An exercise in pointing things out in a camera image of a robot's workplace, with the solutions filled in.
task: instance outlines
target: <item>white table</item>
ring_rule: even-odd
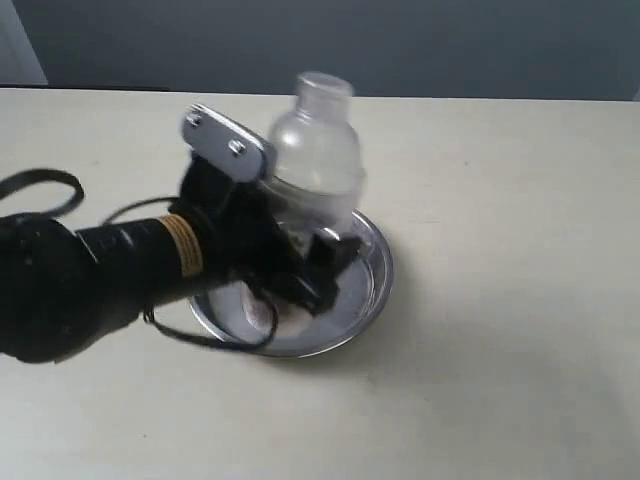
[[[175,192],[202,101],[264,132],[286,97],[0,91],[0,177],[49,165],[88,226]],[[57,366],[0,358],[0,478],[636,479],[640,104],[357,99],[389,304],[268,361],[141,322]],[[0,213],[65,194],[34,187]],[[184,302],[160,311],[193,325]]]

